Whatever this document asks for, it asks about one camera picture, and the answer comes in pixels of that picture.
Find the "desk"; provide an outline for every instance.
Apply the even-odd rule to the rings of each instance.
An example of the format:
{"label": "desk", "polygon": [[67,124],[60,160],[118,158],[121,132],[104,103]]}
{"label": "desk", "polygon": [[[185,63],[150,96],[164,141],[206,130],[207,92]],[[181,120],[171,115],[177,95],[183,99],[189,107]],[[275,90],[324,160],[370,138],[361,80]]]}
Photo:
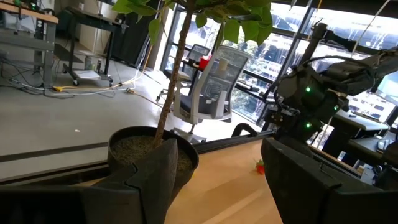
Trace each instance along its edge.
{"label": "desk", "polygon": [[[0,2],[0,10],[11,13],[19,13],[19,8],[11,4],[10,1]],[[21,14],[34,16],[37,18],[35,25],[35,38],[24,37],[23,35],[2,33],[0,35],[0,43],[35,50],[33,63],[19,63],[29,63],[34,65],[35,72],[39,72],[40,68],[43,67],[44,87],[49,87],[52,84],[52,62],[55,46],[55,28],[56,24],[58,23],[58,18],[53,15],[42,14],[24,8],[21,8]],[[45,35],[44,26],[42,24],[46,24],[47,33]]]}
{"label": "desk", "polygon": [[[375,134],[379,134],[382,130],[389,129],[386,124],[378,123],[362,116],[355,115],[355,117],[350,117],[353,115],[351,112],[342,110],[335,114],[330,124],[334,127],[334,130],[326,140],[323,147],[324,152],[337,158],[351,139],[364,136],[372,137]],[[346,154],[342,161],[353,166],[357,159]]]}
{"label": "desk", "polygon": [[[74,7],[67,7],[66,12],[72,15],[72,19],[69,26],[69,33],[72,37],[75,36],[77,24],[83,24],[86,26],[94,27],[97,29],[103,29],[109,31],[111,35],[109,36],[109,46],[108,52],[106,54],[106,62],[105,62],[105,70],[104,73],[99,74],[105,80],[109,81],[109,86],[113,86],[113,79],[108,75],[109,70],[109,62],[111,60],[112,55],[112,47],[113,47],[113,39],[114,32],[117,28],[121,27],[122,24],[111,19],[99,16],[98,14],[89,13],[86,11],[82,11],[80,9]],[[70,57],[68,65],[63,64],[64,73],[69,73],[73,78],[73,84],[79,85],[77,78],[79,76],[73,71],[73,55],[75,51],[75,38],[71,38],[70,44]]]}
{"label": "desk", "polygon": [[199,166],[165,223],[282,223],[266,178],[254,168],[260,147],[256,141],[199,155]]}
{"label": "desk", "polygon": [[384,163],[382,154],[376,151],[379,141],[376,138],[349,140],[345,151],[371,166],[381,165]]}
{"label": "desk", "polygon": [[340,119],[350,125],[353,125],[359,129],[365,131],[381,131],[381,130],[388,130],[389,126],[386,124],[379,123],[377,121],[373,121],[371,119],[367,119],[362,116],[358,116],[353,114],[352,112],[345,112],[343,110],[339,110],[335,115],[334,118]]}

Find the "white office chair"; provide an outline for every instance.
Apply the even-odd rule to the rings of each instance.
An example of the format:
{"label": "white office chair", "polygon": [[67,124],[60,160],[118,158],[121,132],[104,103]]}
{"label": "white office chair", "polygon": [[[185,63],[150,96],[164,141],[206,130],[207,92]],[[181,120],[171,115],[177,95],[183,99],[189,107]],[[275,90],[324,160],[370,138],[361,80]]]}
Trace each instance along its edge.
{"label": "white office chair", "polygon": [[196,124],[204,119],[230,119],[232,90],[251,58],[252,55],[246,52],[231,47],[219,47],[192,87],[191,96],[181,94],[180,82],[183,77],[179,77],[175,92],[174,116],[192,124],[192,128],[188,133],[178,128],[174,128],[173,131],[194,144],[206,141],[206,138],[193,134]]}

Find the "black plant pot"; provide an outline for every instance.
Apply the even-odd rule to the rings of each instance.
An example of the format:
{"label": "black plant pot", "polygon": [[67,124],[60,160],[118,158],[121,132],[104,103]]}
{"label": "black plant pot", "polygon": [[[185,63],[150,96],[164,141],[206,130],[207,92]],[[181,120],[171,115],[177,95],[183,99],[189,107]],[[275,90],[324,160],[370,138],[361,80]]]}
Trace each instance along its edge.
{"label": "black plant pot", "polygon": [[[124,128],[121,129],[117,132],[115,132],[111,138],[109,139],[109,144],[108,144],[108,164],[109,168],[111,169],[111,172],[117,172],[118,170],[122,169],[124,165],[122,165],[120,162],[118,162],[113,155],[113,146],[115,143],[118,141],[133,137],[133,136],[155,136],[156,134],[156,129],[153,127],[148,127],[148,126],[135,126],[135,127],[129,127],[129,128]],[[199,163],[199,156],[196,151],[196,149],[184,138],[171,133],[170,131],[164,131],[163,133],[163,140],[168,140],[168,139],[176,139],[177,140],[177,145],[178,149],[183,150],[187,156],[190,158],[191,163],[192,163],[192,170],[182,174],[178,175],[175,178],[174,182],[174,187],[173,187],[173,192],[172,192],[172,198],[170,201],[170,204],[174,201],[178,193],[180,192],[181,188],[188,183],[188,181],[191,179],[193,175],[193,171],[198,167]]]}

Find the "wooden table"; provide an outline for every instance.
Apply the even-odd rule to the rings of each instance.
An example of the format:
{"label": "wooden table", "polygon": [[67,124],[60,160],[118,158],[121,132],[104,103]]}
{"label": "wooden table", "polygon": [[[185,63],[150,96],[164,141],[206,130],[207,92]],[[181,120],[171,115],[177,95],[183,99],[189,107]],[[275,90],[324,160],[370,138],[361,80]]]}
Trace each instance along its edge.
{"label": "wooden table", "polygon": [[[19,8],[17,6],[6,4],[6,3],[3,3],[3,2],[7,2],[7,3],[13,4],[12,1],[10,1],[10,0],[0,0],[0,9],[6,10],[6,11],[9,11],[9,12],[19,13]],[[44,20],[44,21],[47,21],[47,22],[53,22],[55,24],[58,24],[58,18],[53,16],[53,15],[41,14],[41,13],[38,13],[38,12],[35,12],[35,11],[31,11],[31,10],[28,10],[28,9],[24,9],[24,8],[21,9],[21,14],[27,15],[27,16],[33,16],[33,17],[36,17],[38,19],[41,19],[41,20]]]}
{"label": "wooden table", "polygon": [[260,147],[256,141],[200,155],[165,223],[282,223],[266,178],[255,170]]}

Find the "cable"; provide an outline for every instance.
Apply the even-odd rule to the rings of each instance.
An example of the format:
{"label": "cable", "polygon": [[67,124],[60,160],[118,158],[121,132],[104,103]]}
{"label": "cable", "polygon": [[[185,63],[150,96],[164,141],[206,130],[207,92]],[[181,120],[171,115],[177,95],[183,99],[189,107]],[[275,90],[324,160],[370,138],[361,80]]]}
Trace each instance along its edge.
{"label": "cable", "polygon": [[355,51],[356,51],[356,48],[358,47],[359,42],[361,41],[363,35],[366,33],[366,31],[368,31],[368,28],[371,26],[372,22],[375,20],[375,18],[376,18],[377,16],[379,16],[380,12],[384,9],[384,7],[385,7],[389,2],[390,2],[390,0],[385,1],[385,3],[381,6],[381,8],[380,8],[380,9],[378,10],[378,12],[376,13],[376,15],[374,15],[372,21],[368,24],[368,26],[366,27],[366,29],[363,31],[363,33],[362,33],[361,36],[359,37],[358,41],[355,43],[353,52],[352,52],[352,54],[351,54],[351,58],[354,56],[354,53],[355,53]]}

